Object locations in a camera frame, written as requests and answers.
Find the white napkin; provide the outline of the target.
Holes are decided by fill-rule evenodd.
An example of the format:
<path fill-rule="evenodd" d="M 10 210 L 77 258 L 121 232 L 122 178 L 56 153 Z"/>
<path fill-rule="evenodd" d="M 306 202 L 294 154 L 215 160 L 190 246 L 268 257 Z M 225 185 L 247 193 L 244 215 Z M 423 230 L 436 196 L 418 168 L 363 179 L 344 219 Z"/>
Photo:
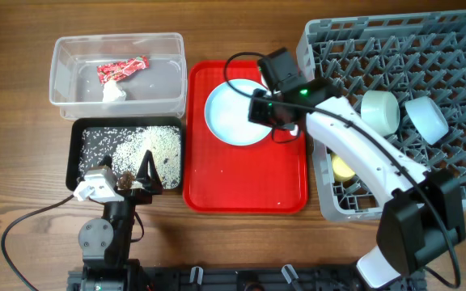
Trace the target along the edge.
<path fill-rule="evenodd" d="M 103 101 L 105 103 L 125 101 L 126 92 L 115 80 L 109 80 L 104 84 Z"/>

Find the large light blue plate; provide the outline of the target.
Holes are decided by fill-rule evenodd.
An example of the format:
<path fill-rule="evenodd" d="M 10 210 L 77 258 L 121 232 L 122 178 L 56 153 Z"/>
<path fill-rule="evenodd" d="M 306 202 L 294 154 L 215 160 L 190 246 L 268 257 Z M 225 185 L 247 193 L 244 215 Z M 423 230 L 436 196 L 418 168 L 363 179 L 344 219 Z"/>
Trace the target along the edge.
<path fill-rule="evenodd" d="M 215 87 L 205 102 L 204 117 L 217 139 L 232 146 L 249 146 L 271 132 L 265 125 L 248 120 L 250 99 L 234 91 L 227 82 Z"/>

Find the yellow plastic cup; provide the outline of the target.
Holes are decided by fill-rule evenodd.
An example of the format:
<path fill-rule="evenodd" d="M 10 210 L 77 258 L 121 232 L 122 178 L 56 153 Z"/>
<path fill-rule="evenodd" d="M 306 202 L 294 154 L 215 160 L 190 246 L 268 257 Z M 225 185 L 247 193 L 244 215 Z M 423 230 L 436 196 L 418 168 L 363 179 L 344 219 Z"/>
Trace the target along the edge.
<path fill-rule="evenodd" d="M 337 154 L 331 154 L 333 176 L 337 182 L 345 182 L 355 176 L 355 172 Z"/>

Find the rice and brown food waste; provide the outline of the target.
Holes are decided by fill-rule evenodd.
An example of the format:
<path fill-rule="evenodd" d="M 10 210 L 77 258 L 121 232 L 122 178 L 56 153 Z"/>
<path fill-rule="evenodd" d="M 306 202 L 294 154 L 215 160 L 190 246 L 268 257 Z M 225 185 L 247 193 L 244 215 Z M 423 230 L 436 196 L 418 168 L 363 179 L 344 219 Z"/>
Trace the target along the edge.
<path fill-rule="evenodd" d="M 177 188 L 181 181 L 182 153 L 180 128 L 174 125 L 84 129 L 78 175 L 82 177 L 106 156 L 112 158 L 116 176 L 126 171 L 136 175 L 148 150 L 153 155 L 163 188 Z"/>

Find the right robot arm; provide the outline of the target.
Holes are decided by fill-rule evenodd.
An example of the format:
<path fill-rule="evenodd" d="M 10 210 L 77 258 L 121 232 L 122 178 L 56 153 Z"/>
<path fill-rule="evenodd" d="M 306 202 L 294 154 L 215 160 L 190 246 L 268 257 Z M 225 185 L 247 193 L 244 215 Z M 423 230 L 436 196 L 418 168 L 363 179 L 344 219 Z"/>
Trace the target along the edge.
<path fill-rule="evenodd" d="M 355 264 L 371 289 L 402 276 L 429 270 L 448 253 L 454 282 L 437 272 L 447 287 L 461 285 L 455 246 L 464 241 L 460 187 L 449 171 L 428 171 L 365 124 L 336 87 L 319 79 L 288 91 L 249 93 L 248 118 L 273 127 L 304 120 L 308 134 L 338 154 L 366 184 L 382 206 L 376 246 Z"/>

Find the small light blue bowl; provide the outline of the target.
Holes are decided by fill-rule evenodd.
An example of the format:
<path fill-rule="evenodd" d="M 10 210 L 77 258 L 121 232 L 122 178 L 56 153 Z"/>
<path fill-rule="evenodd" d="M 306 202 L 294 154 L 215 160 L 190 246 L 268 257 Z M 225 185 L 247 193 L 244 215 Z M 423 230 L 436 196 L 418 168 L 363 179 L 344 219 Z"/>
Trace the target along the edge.
<path fill-rule="evenodd" d="M 405 110 L 416 130 L 428 144 L 435 144 L 448 133 L 447 120 L 431 98 L 423 96 L 407 101 Z"/>

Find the red snack wrapper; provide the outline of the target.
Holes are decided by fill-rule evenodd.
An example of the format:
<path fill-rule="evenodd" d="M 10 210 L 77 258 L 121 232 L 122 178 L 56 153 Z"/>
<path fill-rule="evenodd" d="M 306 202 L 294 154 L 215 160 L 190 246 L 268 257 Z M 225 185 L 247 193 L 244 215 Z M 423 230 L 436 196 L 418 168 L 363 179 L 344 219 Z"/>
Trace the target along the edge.
<path fill-rule="evenodd" d="M 99 65 L 96 72 L 100 83 L 104 85 L 111 80 L 119 82 L 139 70 L 147 69 L 149 66 L 147 57 L 139 56 L 127 61 L 117 61 L 106 65 Z"/>

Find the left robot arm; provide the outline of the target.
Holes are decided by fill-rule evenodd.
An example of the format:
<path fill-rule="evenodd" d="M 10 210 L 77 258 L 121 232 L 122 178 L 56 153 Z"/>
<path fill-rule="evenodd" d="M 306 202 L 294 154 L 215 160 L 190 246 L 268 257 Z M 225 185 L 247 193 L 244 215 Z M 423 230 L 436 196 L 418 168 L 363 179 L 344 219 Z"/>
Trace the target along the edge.
<path fill-rule="evenodd" d="M 138 219 L 136 207 L 149 205 L 154 195 L 163 192 L 148 150 L 137 173 L 117 177 L 112 158 L 104 157 L 80 179 L 74 196 L 104 206 L 101 218 L 92 219 L 78 233 L 83 251 L 83 270 L 70 274 L 68 290 L 151 290 L 150 278 L 137 259 L 129 257 L 133 225 Z"/>

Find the mint green bowl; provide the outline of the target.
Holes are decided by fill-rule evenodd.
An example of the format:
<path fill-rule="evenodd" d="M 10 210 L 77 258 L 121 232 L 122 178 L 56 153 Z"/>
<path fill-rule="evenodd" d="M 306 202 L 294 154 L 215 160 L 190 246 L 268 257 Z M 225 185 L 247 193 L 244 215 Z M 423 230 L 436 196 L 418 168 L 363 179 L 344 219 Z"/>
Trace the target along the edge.
<path fill-rule="evenodd" d="M 400 108 L 394 94 L 389 91 L 367 91 L 362 97 L 361 118 L 378 134 L 394 134 L 400 123 Z"/>

